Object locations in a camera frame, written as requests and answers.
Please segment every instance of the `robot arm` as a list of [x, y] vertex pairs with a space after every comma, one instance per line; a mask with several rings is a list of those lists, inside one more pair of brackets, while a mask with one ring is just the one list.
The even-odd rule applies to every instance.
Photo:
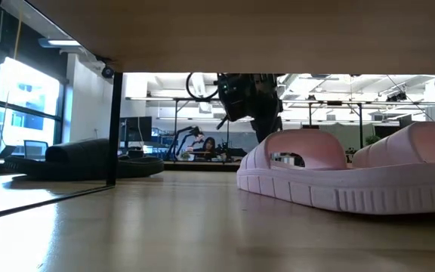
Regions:
[[198, 137], [199, 135], [202, 135], [203, 133], [201, 132], [201, 130], [199, 129], [198, 126], [188, 126], [186, 128], [182, 128], [180, 130], [178, 130], [176, 132], [176, 134], [174, 135], [174, 140], [172, 141], [171, 146], [167, 149], [167, 153], [165, 154], [165, 159], [169, 160], [171, 159], [171, 154], [173, 154], [173, 157], [177, 157], [177, 155], [179, 154], [180, 149], [182, 148], [182, 144], [180, 145], [179, 149], [175, 150], [175, 146], [177, 145], [177, 140], [179, 139], [179, 134], [185, 131], [189, 131], [189, 134], [186, 135], [186, 137], [184, 138], [182, 144], [184, 144], [184, 142], [186, 141], [186, 139], [193, 135], [194, 137]]
[[278, 114], [283, 105], [276, 93], [278, 76], [282, 74], [218, 74], [214, 84], [227, 115], [217, 129], [227, 120], [235, 122], [246, 116], [253, 118], [251, 126], [258, 142], [282, 129]]

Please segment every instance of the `computer screen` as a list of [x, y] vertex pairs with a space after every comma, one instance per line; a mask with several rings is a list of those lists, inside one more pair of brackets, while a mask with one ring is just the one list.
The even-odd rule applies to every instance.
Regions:
[[121, 141], [152, 141], [151, 116], [121, 118], [120, 124]]

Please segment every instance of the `person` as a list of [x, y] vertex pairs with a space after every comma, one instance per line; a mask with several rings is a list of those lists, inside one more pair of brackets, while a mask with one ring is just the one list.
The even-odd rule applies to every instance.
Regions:
[[193, 153], [196, 155], [195, 159], [211, 160], [216, 158], [216, 140], [213, 137], [206, 138], [202, 148], [196, 148]]

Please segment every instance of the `black table leg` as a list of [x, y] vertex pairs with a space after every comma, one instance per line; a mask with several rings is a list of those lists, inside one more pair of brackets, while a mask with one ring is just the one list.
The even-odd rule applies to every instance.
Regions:
[[362, 104], [359, 104], [359, 131], [360, 131], [360, 149], [363, 148], [363, 118], [362, 118]]
[[179, 139], [176, 138], [176, 136], [177, 136], [177, 112], [178, 112], [177, 105], [178, 104], [179, 104], [179, 100], [176, 99], [176, 101], [175, 101], [175, 111], [174, 111], [174, 142], [175, 142], [175, 144], [174, 144], [174, 151], [172, 153], [172, 160], [174, 162], [177, 160], [176, 155], [175, 155], [175, 147], [179, 144]]
[[110, 110], [110, 133], [109, 133], [109, 157], [108, 176], [106, 185], [112, 186], [116, 183], [117, 165], [119, 163], [119, 128], [120, 128], [120, 103], [122, 99], [123, 73], [115, 73], [113, 76], [112, 108]]
[[308, 104], [308, 122], [310, 123], [310, 128], [311, 128], [311, 125], [312, 125], [312, 122], [311, 122], [311, 103], [310, 104]]

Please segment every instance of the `white wall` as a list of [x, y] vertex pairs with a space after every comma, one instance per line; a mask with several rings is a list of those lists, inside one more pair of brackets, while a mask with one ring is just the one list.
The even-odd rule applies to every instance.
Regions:
[[[63, 142], [108, 138], [113, 85], [83, 65], [76, 54], [68, 56], [66, 77], [69, 84], [63, 117]], [[145, 116], [145, 101], [125, 99], [128, 92], [135, 94], [142, 90], [144, 93], [147, 91], [147, 80], [129, 80], [124, 75], [121, 117]]]
[[65, 141], [88, 138], [107, 138], [110, 126], [112, 85], [81, 64], [74, 54], [69, 54], [67, 77], [72, 89], [71, 116], [65, 116], [63, 135]]

